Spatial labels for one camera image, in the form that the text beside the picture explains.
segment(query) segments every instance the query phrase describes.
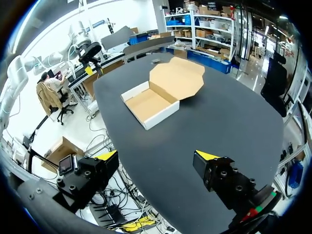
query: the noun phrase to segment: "white shelf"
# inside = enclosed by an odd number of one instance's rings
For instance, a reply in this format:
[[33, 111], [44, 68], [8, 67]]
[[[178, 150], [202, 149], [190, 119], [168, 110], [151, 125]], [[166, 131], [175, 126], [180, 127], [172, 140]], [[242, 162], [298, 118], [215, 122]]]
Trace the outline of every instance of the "white shelf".
[[168, 15], [165, 16], [165, 18], [169, 18], [169, 17], [179, 17], [179, 16], [186, 16], [189, 15], [190, 13], [183, 13], [183, 14], [175, 14], [175, 15]]
[[212, 28], [212, 27], [205, 27], [205, 26], [195, 26], [195, 28], [204, 28], [204, 29], [210, 29], [210, 30], [216, 30], [216, 31], [220, 31], [220, 32], [224, 32], [224, 33], [232, 33], [229, 30], [224, 30], [224, 29], [220, 29], [220, 28]]
[[175, 38], [193, 40], [192, 38], [186, 38], [186, 37], [175, 37]]
[[194, 15], [194, 17], [206, 17], [206, 18], [215, 18], [215, 19], [222, 19], [222, 20], [230, 20], [232, 21], [231, 18], [228, 17], [223, 17], [223, 16], [213, 16], [213, 15]]
[[210, 40], [208, 38], [200, 38], [200, 37], [195, 37], [196, 39], [199, 39], [199, 40], [206, 40], [206, 41], [210, 41], [210, 42], [213, 42], [213, 43], [217, 43], [219, 45], [223, 45], [223, 46], [226, 46], [226, 47], [231, 47], [231, 45], [228, 45], [228, 44], [225, 44], [225, 43], [222, 43], [222, 42], [219, 42], [217, 40]]
[[174, 28], [174, 27], [191, 27], [190, 25], [166, 25], [167, 28]]

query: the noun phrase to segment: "seated person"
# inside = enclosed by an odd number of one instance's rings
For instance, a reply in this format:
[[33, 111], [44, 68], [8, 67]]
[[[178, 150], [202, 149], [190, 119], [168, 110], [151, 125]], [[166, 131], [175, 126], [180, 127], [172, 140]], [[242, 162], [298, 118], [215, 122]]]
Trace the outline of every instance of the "seated person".
[[[60, 87], [64, 84], [65, 82], [65, 75], [62, 76], [62, 80], [58, 80], [56, 78], [50, 77], [48, 75], [48, 73], [44, 72], [41, 76], [40, 81], [43, 81], [44, 84], [49, 87], [50, 89], [56, 91], [58, 93], [58, 90], [60, 89]], [[68, 98], [70, 100], [69, 105], [77, 105], [77, 102], [75, 100], [75, 98], [73, 97], [72, 92], [70, 91], [70, 89], [68, 88], [68, 86], [63, 86], [62, 87], [62, 92], [64, 94], [68, 94]]]

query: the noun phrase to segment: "ceiling light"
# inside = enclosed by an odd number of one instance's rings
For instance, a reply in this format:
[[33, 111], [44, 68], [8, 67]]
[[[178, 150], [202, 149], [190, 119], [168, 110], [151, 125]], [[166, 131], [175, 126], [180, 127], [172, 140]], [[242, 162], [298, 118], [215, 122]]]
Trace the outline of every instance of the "ceiling light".
[[26, 24], [27, 24], [27, 22], [29, 21], [29, 18], [30, 18], [30, 16], [31, 16], [31, 14], [33, 13], [34, 9], [38, 6], [38, 4], [39, 4], [40, 1], [41, 1], [41, 0], [37, 1], [37, 2], [34, 4], [33, 8], [30, 9], [30, 11], [28, 12], [27, 16], [25, 17], [23, 23], [21, 24], [21, 27], [20, 27], [20, 29], [19, 29], [19, 32], [18, 32], [18, 34], [17, 34], [17, 36], [16, 36], [16, 39], [15, 39], [15, 42], [14, 42], [13, 54], [16, 53], [16, 49], [17, 49], [17, 47], [18, 47], [18, 44], [19, 44], [19, 42], [20, 42], [21, 35], [22, 35], [22, 33], [23, 33], [23, 31], [24, 31], [24, 29], [25, 29], [25, 27], [26, 27]]
[[264, 33], [264, 35], [267, 35], [268, 31], [269, 31], [269, 27], [267, 26], [267, 27], [265, 28], [265, 33]]

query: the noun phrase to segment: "black office chair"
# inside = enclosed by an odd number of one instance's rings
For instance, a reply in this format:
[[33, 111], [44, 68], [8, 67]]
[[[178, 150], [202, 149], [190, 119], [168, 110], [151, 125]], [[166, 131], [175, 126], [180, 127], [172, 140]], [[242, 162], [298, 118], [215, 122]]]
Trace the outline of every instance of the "black office chair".
[[290, 95], [287, 101], [280, 97], [287, 87], [287, 70], [280, 64], [285, 64], [286, 59], [276, 52], [273, 57], [274, 59], [270, 58], [269, 61], [269, 69], [261, 95], [282, 117], [286, 117], [288, 105], [290, 102], [293, 103]]
[[[61, 94], [61, 98], [59, 100], [63, 104], [68, 99], [68, 94], [64, 94], [61, 89], [58, 92]], [[61, 109], [61, 111], [60, 111], [60, 113], [58, 115], [57, 121], [60, 122], [61, 125], [64, 125], [64, 123], [63, 123], [63, 115], [67, 114], [67, 112], [71, 112], [72, 114], [74, 113], [73, 110], [68, 109], [69, 106], [70, 105], [68, 104], [68, 105], [62, 107], [62, 109]]]

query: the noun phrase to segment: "black tabletop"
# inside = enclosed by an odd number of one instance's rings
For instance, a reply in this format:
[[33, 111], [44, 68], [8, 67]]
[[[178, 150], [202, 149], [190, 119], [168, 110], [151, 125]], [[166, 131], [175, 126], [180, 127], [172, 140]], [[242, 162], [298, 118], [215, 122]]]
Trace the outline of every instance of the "black tabletop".
[[94, 83], [97, 104], [123, 166], [154, 208], [183, 234], [220, 233], [235, 213], [204, 187], [192, 166], [194, 150], [232, 158], [261, 189], [274, 179], [283, 121], [260, 95], [205, 67], [200, 91], [146, 131], [120, 95], [149, 79], [152, 60], [172, 57], [152, 54], [99, 78]]

